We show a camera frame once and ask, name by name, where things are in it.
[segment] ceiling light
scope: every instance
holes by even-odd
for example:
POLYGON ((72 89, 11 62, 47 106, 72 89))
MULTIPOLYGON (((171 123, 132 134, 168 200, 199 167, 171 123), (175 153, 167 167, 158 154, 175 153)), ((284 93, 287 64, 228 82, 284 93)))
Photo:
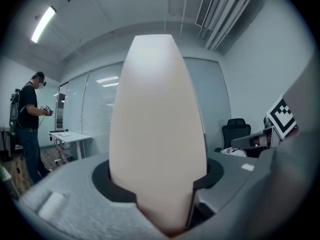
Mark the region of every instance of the ceiling light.
POLYGON ((31 38, 32 41, 34 41, 35 43, 38 42, 38 39, 39 39, 42 31, 45 29, 46 25, 51 20, 53 15, 55 15, 55 13, 56 13, 56 10, 52 6, 50 6, 48 8, 48 10, 46 10, 46 12, 42 16, 40 22, 38 23, 38 26, 36 26, 36 29, 33 33, 32 38, 31 38))
POLYGON ((96 82, 100 84, 100 83, 103 83, 103 82, 109 82, 109 81, 117 80, 117 79, 119 79, 119 77, 111 76, 111 77, 107 77, 107 78, 103 78, 103 79, 97 80, 96 82))
POLYGON ((118 84, 119 82, 109 83, 109 84, 102 85, 102 87, 117 86, 118 84))

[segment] white ceiling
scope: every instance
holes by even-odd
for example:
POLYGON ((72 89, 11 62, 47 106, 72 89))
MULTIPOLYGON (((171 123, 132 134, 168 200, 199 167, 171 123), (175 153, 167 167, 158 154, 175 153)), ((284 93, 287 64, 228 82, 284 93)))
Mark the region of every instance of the white ceiling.
MULTIPOLYGON (((194 23, 201 0, 187 0, 185 22, 194 23)), ((40 46, 63 61, 75 49, 124 27, 167 21, 180 22, 184 0, 28 0, 12 28, 30 39, 49 6, 57 13, 39 38, 40 46)))

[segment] white cone-shaped object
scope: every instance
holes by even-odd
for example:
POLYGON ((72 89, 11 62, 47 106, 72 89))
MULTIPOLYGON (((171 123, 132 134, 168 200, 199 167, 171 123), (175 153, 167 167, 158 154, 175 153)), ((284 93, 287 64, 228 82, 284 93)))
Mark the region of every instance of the white cone-shaped object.
POLYGON ((111 180, 134 192, 162 232, 182 232, 193 182, 207 173, 202 119, 178 47, 168 34, 136 36, 125 59, 110 132, 111 180))

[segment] office chair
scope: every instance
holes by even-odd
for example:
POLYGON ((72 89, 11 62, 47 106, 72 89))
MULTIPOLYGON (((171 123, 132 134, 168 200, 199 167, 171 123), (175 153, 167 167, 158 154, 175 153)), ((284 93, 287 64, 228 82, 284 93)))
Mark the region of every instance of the office chair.
MULTIPOLYGON (((243 118, 234 118, 228 120, 227 125, 222 127, 222 134, 224 140, 223 149, 231 147, 231 141, 237 138, 245 137, 250 135, 251 126, 246 124, 246 121, 243 118)), ((220 152, 221 147, 217 147, 214 151, 220 152)))

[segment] white wall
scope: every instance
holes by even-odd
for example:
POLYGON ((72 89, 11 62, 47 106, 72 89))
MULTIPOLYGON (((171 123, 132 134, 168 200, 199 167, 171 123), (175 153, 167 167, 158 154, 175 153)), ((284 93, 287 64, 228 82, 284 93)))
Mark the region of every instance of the white wall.
POLYGON ((232 118, 244 118, 255 133, 267 110, 294 83, 316 43, 288 0, 265 0, 255 20, 224 57, 232 118))
MULTIPOLYGON (((91 49, 81 52, 83 58, 77 56, 66 64, 60 83, 64 84, 68 80, 90 70, 124 61, 134 37, 149 34, 163 34, 163 30, 143 31, 136 32, 135 34, 122 35, 115 37, 114 39, 98 43, 91 47, 91 49)), ((204 49, 205 41, 197 39, 197 33, 184 31, 182 32, 181 37, 179 37, 179 33, 177 31, 166 32, 166 34, 171 34, 173 36, 182 56, 184 57, 207 59, 217 61, 219 63, 224 60, 223 56, 219 53, 204 49)))
MULTIPOLYGON (((15 92, 15 89, 21 89, 29 80, 30 78, 35 74, 36 72, 21 65, 13 60, 0 56, 0 127, 9 127, 9 119, 10 119, 10 98, 11 94, 15 92)), ((55 80, 50 79, 49 77, 46 77, 45 80, 47 81, 47 86, 43 90, 37 90, 37 98, 38 98, 38 104, 41 106, 41 99, 47 99, 48 98, 48 103, 52 104, 52 100, 49 99, 51 98, 48 93, 53 92, 53 89, 55 90, 52 93, 53 94, 57 93, 59 83, 55 80)), ((53 105, 48 105, 49 107, 51 106, 53 110, 55 109, 55 104, 53 105)), ((49 130, 54 130, 55 129, 55 122, 54 122, 54 116, 52 119, 48 119, 46 117, 41 125, 41 131, 39 131, 39 135, 41 135, 42 132, 48 132, 49 130)), ((40 146, 46 146, 47 142, 42 142, 42 140, 39 138, 39 144, 40 146)))
POLYGON ((59 81, 65 67, 54 52, 13 30, 7 33, 1 53, 30 70, 42 71, 55 81, 59 81))

